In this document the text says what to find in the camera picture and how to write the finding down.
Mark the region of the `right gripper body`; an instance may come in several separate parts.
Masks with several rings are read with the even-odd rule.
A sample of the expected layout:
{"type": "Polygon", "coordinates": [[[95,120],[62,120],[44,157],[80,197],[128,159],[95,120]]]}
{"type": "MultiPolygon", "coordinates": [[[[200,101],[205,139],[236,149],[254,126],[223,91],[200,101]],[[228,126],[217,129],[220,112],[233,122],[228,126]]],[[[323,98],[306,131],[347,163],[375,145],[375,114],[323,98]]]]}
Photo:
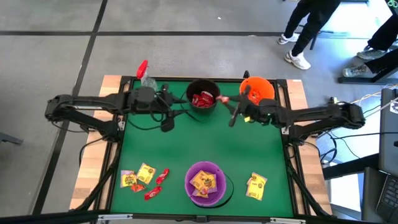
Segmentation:
{"type": "Polygon", "coordinates": [[[251,87],[248,85],[243,93],[239,95],[245,95],[246,99],[240,102],[237,102],[239,112],[235,114],[231,114],[231,119],[229,121],[229,127],[233,127],[236,118],[241,115],[244,118],[249,118],[249,122],[258,122],[263,125],[269,124],[271,117],[273,114],[277,112],[277,108],[279,104],[276,100],[271,99],[262,99],[258,105],[254,104],[248,97],[249,91],[251,87]]]}

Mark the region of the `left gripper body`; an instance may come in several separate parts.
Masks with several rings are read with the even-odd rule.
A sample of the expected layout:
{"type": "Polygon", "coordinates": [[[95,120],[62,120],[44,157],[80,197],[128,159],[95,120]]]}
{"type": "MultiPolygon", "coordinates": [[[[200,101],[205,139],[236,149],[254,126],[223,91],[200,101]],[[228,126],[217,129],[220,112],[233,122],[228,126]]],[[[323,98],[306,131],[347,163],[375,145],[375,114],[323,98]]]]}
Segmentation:
{"type": "Polygon", "coordinates": [[[160,129],[162,132],[171,131],[174,128],[174,119],[172,118],[172,109],[167,102],[171,99],[171,94],[168,92],[169,85],[163,84],[159,91],[156,92],[156,102],[158,105],[158,111],[165,116],[165,118],[160,122],[160,129]]]}

